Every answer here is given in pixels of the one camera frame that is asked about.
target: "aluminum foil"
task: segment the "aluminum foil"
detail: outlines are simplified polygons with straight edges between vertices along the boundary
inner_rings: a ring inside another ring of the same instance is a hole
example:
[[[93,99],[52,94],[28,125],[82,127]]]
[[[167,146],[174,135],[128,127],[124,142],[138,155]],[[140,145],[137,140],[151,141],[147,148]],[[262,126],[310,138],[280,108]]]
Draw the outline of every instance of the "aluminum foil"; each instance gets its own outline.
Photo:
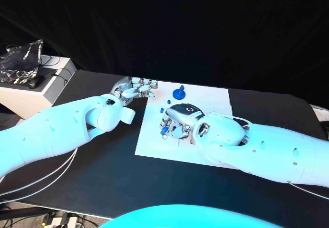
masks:
[[[7,48],[0,55],[0,82],[23,84],[36,76],[43,40]]]

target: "blue cap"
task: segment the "blue cap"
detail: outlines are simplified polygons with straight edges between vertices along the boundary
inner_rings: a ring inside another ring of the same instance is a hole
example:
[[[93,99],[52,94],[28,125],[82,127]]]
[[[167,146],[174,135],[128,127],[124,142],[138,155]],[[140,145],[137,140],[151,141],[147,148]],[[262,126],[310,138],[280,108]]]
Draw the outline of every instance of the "blue cap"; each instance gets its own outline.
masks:
[[[163,127],[160,134],[164,135],[166,132],[167,132],[167,127]]]
[[[181,100],[184,98],[184,91],[183,91],[183,85],[180,86],[179,89],[173,91],[173,98],[177,100]]]

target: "black table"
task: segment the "black table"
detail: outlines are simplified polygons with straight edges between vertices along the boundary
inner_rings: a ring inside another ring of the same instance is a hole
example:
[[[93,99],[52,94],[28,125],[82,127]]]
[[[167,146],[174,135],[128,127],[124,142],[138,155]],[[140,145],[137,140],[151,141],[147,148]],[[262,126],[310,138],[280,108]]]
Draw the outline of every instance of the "black table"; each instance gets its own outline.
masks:
[[[54,105],[108,93],[119,78],[78,71]],[[233,116],[324,139],[316,115],[301,99],[236,89],[229,89],[229,99]],[[137,113],[131,125],[119,123],[112,132],[78,149],[75,161],[57,182],[21,202],[108,218],[154,205],[193,204],[239,212],[284,227],[329,227],[329,201],[288,184],[239,170],[135,156],[145,103],[145,98],[134,100],[128,106]],[[13,171],[0,191],[43,177],[69,156],[70,153],[36,161]],[[34,192],[57,175],[7,199]],[[327,188],[304,188],[329,195]]]

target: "white paper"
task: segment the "white paper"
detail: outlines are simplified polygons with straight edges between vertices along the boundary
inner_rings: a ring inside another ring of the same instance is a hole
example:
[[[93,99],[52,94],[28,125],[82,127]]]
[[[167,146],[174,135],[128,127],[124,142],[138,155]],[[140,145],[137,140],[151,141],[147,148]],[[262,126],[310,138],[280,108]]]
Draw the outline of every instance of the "white paper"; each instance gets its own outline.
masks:
[[[183,84],[186,97],[176,100],[173,90],[179,89],[180,85],[158,81],[158,88],[153,91],[155,99],[147,101],[135,155],[235,169],[228,164],[213,164],[204,158],[199,148],[190,142],[190,136],[184,140],[170,137],[166,140],[161,138],[158,128],[163,118],[161,108],[166,110],[170,106],[186,103],[194,105],[204,115],[210,111],[232,115],[228,89]]]

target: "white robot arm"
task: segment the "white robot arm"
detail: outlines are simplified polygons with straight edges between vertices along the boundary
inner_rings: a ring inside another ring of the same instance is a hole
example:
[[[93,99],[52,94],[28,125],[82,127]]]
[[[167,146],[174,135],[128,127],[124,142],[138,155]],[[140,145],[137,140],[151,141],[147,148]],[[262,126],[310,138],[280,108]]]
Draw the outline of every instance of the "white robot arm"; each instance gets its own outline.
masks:
[[[229,164],[281,183],[329,187],[329,142],[243,119],[239,125],[233,119],[241,118],[215,112],[204,115],[193,105],[176,104],[166,110],[161,134],[179,139],[192,134],[215,164]]]
[[[125,106],[134,97],[154,98],[157,81],[125,77],[109,94],[44,109],[0,132],[0,177],[30,162],[60,155],[109,132],[135,115]]]

